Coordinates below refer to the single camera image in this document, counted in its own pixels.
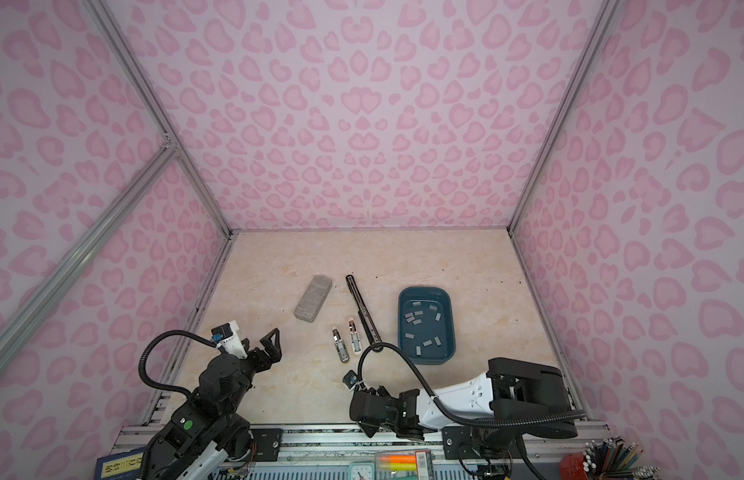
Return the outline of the pink white stapler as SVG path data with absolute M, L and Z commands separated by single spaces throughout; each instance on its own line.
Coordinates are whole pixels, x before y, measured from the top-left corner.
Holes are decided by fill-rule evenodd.
M 355 355 L 360 355 L 363 351 L 363 343 L 355 319 L 353 317 L 348 318 L 348 328 L 352 352 Z

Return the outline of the olive white stapler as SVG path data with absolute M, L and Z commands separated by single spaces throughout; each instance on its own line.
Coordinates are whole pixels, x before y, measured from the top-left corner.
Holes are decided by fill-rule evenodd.
M 348 363 L 350 361 L 350 356 L 346 344 L 337 328 L 332 329 L 332 338 L 339 360 L 342 363 Z

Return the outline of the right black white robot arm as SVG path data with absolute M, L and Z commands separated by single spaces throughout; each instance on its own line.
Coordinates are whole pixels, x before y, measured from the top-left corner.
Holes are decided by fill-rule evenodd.
M 371 438 L 381 430 L 423 442 L 440 434 L 448 459 L 498 459 L 518 455 L 526 435 L 571 440 L 584 414 L 571 406 L 563 375 L 555 367 L 508 358 L 449 387 L 422 387 L 396 396 L 357 381 L 349 417 Z

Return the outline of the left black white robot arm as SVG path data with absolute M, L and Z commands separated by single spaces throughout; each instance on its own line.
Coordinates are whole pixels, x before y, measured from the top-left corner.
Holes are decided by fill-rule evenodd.
M 217 355 L 199 375 L 198 386 L 159 382 L 147 372 L 147 361 L 162 341 L 184 337 L 210 347 Z M 148 343 L 138 361 L 138 374 L 147 386 L 178 393 L 185 401 L 170 420 L 148 441 L 139 479 L 206 479 L 225 463 L 274 462 L 278 459 L 283 431 L 253 429 L 237 413 L 244 395 L 253 387 L 256 374 L 282 359 L 280 331 L 275 328 L 252 348 L 229 322 L 212 329 L 207 339 L 185 330 L 170 330 Z

